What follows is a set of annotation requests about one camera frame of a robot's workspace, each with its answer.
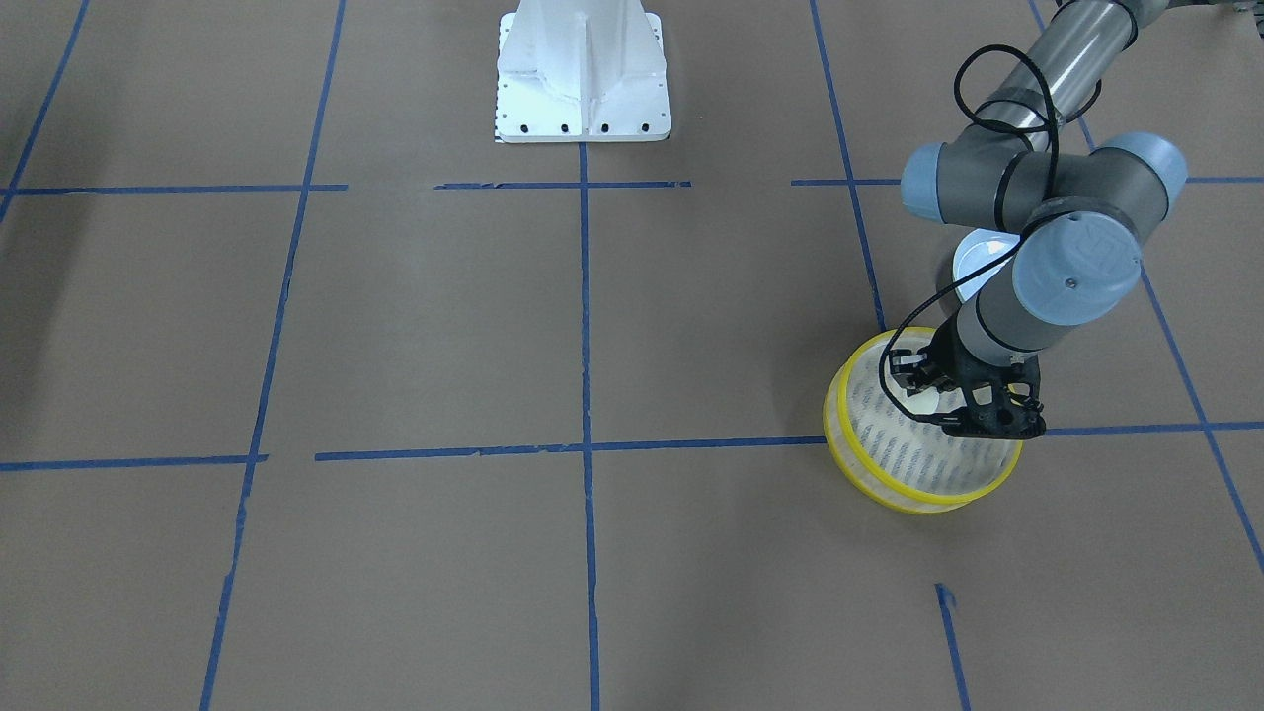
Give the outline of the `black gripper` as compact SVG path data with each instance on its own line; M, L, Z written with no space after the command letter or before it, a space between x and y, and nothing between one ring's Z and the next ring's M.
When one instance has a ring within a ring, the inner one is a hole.
M889 337L889 376L908 395L980 386L980 362L964 345L958 318L948 318L916 350L908 345L909 330L895 329Z

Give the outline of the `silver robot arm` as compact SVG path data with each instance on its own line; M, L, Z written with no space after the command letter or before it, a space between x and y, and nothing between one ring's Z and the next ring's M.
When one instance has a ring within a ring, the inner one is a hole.
M1141 250L1169 216L1188 178L1181 151L1162 135L1126 133L1066 156L1063 127L1095 102L1103 75L1133 48L1165 1L1066 1L1016 66L976 108L954 140L908 158L900 195L928 221L1004 232L1010 256L975 269L982 280L920 350L894 344L884 374L924 390L1036 392L1043 350L1115 309L1141 280Z

